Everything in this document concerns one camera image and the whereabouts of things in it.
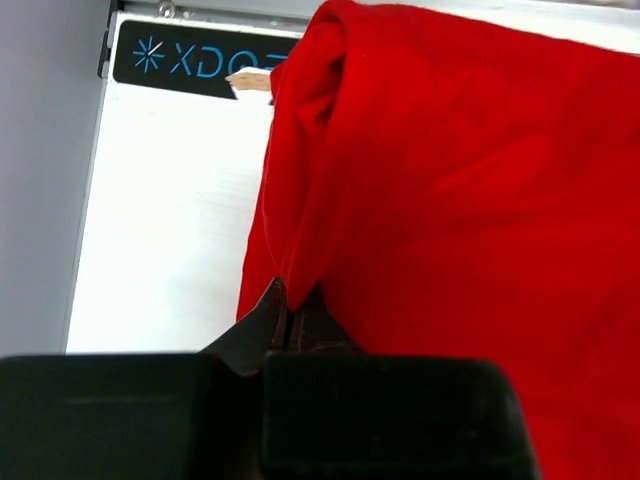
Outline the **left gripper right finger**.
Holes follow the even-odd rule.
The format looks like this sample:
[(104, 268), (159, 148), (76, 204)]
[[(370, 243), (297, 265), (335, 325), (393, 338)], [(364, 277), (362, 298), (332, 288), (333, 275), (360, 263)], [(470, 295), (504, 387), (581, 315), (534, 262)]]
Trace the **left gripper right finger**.
[(285, 349), (297, 353), (364, 352), (333, 318), (319, 286), (297, 310), (288, 312)]

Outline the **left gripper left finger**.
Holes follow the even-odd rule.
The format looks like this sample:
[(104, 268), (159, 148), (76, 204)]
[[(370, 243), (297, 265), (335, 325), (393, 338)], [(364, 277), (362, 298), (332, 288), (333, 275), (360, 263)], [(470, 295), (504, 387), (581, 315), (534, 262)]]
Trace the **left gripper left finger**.
[(201, 353), (216, 356), (238, 375), (253, 375), (268, 352), (285, 349), (288, 317), (285, 286), (274, 278), (253, 309)]

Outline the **red t shirt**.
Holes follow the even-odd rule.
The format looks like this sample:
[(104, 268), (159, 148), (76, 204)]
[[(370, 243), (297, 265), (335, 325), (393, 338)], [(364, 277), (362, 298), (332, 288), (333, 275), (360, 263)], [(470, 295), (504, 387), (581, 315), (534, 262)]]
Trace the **red t shirt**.
[(639, 475), (639, 60), (328, 1), (271, 75), (244, 260), (375, 353), (483, 358), (548, 479)]

